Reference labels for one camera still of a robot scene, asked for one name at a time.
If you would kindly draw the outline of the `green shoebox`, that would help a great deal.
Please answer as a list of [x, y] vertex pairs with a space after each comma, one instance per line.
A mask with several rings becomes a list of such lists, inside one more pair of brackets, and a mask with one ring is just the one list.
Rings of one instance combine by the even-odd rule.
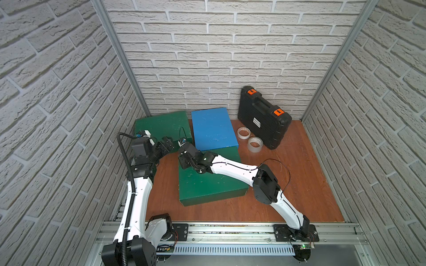
[[162, 140], [164, 136], [172, 138], [175, 149], [170, 152], [171, 154], [178, 152], [178, 141], [182, 137], [186, 138], [187, 142], [194, 143], [185, 111], [144, 117], [136, 120], [134, 134], [140, 131], [144, 132], [145, 130], [148, 130], [151, 133], [151, 137], [155, 137], [158, 141]]
[[192, 167], [178, 168], [179, 201], [185, 207], [244, 196], [249, 189], [246, 183], [225, 175], [200, 174]]

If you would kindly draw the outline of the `blue shoebox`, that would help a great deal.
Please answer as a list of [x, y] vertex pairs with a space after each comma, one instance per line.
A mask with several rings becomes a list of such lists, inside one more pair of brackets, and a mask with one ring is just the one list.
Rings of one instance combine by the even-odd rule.
[[226, 108], [192, 111], [191, 117], [198, 150], [239, 146]]

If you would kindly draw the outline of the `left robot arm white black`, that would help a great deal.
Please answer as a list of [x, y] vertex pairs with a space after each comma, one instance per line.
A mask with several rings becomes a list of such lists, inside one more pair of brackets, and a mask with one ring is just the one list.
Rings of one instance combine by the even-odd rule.
[[174, 149], [173, 141], [163, 137], [155, 142], [147, 130], [129, 135], [133, 159], [129, 159], [121, 138], [116, 139], [126, 165], [127, 196], [123, 219], [113, 243], [102, 250], [102, 262], [106, 266], [154, 266], [157, 262], [157, 247], [164, 236], [173, 232], [169, 214], [153, 216], [148, 222], [146, 211], [153, 188], [156, 167], [160, 159]]

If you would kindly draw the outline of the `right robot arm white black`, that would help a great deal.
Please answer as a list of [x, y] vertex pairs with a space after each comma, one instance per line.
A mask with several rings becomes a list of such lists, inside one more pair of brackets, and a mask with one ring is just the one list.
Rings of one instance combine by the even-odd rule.
[[180, 140], [179, 163], [183, 169], [193, 168], [199, 174], [225, 175], [251, 186], [259, 202], [272, 206], [285, 220], [293, 241], [308, 238], [310, 221], [286, 198], [278, 179], [268, 165], [245, 165], [211, 151], [202, 152], [193, 144]]

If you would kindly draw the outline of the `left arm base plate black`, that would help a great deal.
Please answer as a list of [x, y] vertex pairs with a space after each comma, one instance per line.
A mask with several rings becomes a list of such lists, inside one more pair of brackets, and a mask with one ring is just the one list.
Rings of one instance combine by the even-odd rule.
[[172, 230], [166, 233], [161, 241], [162, 242], [186, 242], [189, 232], [188, 223], [173, 223]]

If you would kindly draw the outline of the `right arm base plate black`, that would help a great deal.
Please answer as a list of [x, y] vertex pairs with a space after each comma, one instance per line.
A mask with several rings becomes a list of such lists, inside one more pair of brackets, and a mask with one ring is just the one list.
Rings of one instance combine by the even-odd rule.
[[275, 224], [272, 226], [276, 242], [319, 242], [319, 236], [315, 225], [309, 224], [306, 229], [296, 230], [288, 225]]

